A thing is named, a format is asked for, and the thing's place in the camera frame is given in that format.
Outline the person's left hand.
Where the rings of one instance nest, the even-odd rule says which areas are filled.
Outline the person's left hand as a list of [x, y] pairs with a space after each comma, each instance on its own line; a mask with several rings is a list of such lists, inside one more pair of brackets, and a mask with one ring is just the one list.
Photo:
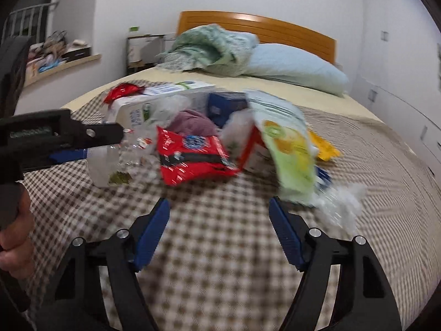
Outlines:
[[26, 279], [34, 272], [34, 246], [30, 234], [34, 229], [34, 215], [26, 188], [19, 183], [21, 197], [18, 216], [6, 230], [1, 231], [1, 269], [15, 279]]

